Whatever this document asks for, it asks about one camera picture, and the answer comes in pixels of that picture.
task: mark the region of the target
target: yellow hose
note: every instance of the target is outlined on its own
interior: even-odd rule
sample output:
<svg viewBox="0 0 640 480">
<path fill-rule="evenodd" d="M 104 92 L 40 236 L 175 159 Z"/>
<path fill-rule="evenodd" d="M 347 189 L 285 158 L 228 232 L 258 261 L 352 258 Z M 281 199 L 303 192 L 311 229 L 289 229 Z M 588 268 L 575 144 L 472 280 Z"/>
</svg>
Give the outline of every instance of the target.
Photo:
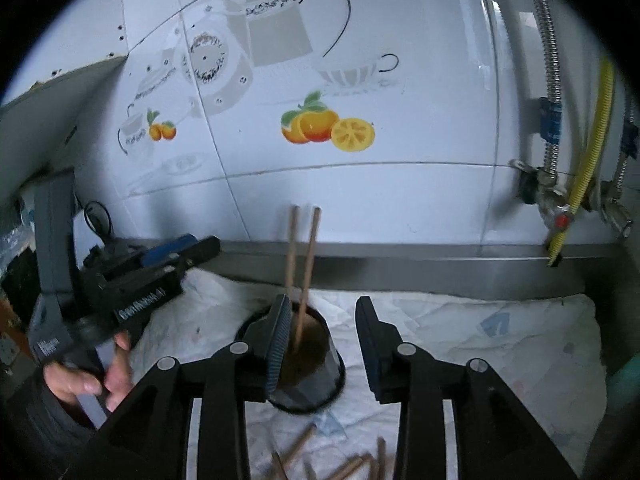
<svg viewBox="0 0 640 480">
<path fill-rule="evenodd" d="M 602 145 L 609 126 L 609 116 L 611 114 L 611 103 L 613 101 L 614 72 L 611 62 L 603 57 L 600 60 L 600 82 L 598 84 L 598 101 L 596 103 L 596 113 L 593 117 L 593 125 L 591 135 L 589 136 L 589 145 L 587 152 L 580 161 L 580 169 L 575 177 L 574 186 L 569 195 L 569 208 L 572 214 L 576 214 L 587 186 L 593 176 L 593 171 L 598 164 Z M 557 233 L 551 239 L 549 244 L 549 260 L 546 263 L 552 266 L 560 254 L 566 231 Z"/>
</svg>

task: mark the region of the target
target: white cloth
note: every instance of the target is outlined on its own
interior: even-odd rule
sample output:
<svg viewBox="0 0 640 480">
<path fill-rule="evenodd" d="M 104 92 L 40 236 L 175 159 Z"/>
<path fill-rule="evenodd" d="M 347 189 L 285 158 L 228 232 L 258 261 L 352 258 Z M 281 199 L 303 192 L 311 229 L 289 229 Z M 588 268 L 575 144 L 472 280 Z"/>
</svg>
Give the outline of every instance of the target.
<svg viewBox="0 0 640 480">
<path fill-rule="evenodd" d="M 232 282 L 200 269 L 188 273 L 183 287 L 183 295 L 153 314 L 133 349 L 135 382 L 163 356 L 182 363 L 209 357 L 232 341 L 250 314 L 271 304 L 282 291 Z M 268 403 L 246 404 L 254 478 L 269 470 L 273 446 L 289 449 L 314 419 L 320 430 L 306 444 L 302 458 L 312 463 L 318 478 L 354 454 L 375 455 L 378 436 L 386 440 L 386 477 L 392 477 L 399 405 L 381 406 L 369 390 L 354 322 L 355 303 L 362 295 L 371 297 L 380 320 L 397 326 L 403 340 L 436 359 L 457 364 L 473 357 L 488 361 L 580 474 L 606 406 L 600 330 L 589 298 L 579 294 L 553 300 L 477 301 L 414 292 L 311 290 L 309 303 L 326 319 L 344 360 L 346 384 L 319 415 L 289 415 Z M 448 418 L 448 429 L 451 426 Z M 195 478 L 196 434 L 190 434 L 189 478 Z M 449 447 L 447 466 L 447 477 L 457 478 Z M 360 473 L 354 478 L 366 478 L 365 470 Z M 289 477 L 305 477 L 302 460 L 291 467 Z"/>
</svg>

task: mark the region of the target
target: teacup handle illustration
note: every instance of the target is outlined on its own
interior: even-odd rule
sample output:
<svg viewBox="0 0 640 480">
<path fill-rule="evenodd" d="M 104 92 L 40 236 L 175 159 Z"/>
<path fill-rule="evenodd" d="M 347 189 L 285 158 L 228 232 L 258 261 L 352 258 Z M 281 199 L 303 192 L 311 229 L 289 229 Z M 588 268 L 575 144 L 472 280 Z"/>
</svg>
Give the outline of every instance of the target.
<svg viewBox="0 0 640 480">
<path fill-rule="evenodd" d="M 129 109 L 133 108 L 133 103 L 131 103 L 129 106 L 127 106 L 127 117 L 129 117 Z M 124 152 L 125 155 L 129 155 L 129 152 L 127 150 L 124 149 L 124 146 L 122 145 L 122 141 L 120 140 L 120 129 L 118 128 L 118 144 L 120 145 L 120 149 Z"/>
<path fill-rule="evenodd" d="M 392 56 L 392 57 L 396 58 L 396 63 L 391 68 L 387 68 L 385 70 L 378 70 L 378 72 L 380 72 L 380 73 L 382 73 L 382 72 L 391 72 L 400 63 L 400 58 L 398 56 L 396 56 L 396 54 L 384 54 L 384 55 L 380 56 L 380 59 L 385 59 L 385 57 L 387 57 L 387 56 Z"/>
<path fill-rule="evenodd" d="M 346 30 L 347 25 L 349 25 L 349 20 L 350 19 L 351 19 L 351 0 L 347 0 L 347 19 L 344 22 L 344 26 L 342 27 L 342 30 L 340 31 L 340 34 L 338 34 L 338 37 L 335 38 L 335 41 L 332 43 L 332 45 L 327 49 L 327 51 L 324 54 L 322 54 L 322 57 L 326 56 L 329 52 L 331 52 L 331 49 L 335 46 L 335 44 L 338 43 L 338 41 L 340 41 L 340 38 L 344 34 L 344 31 Z"/>
</svg>

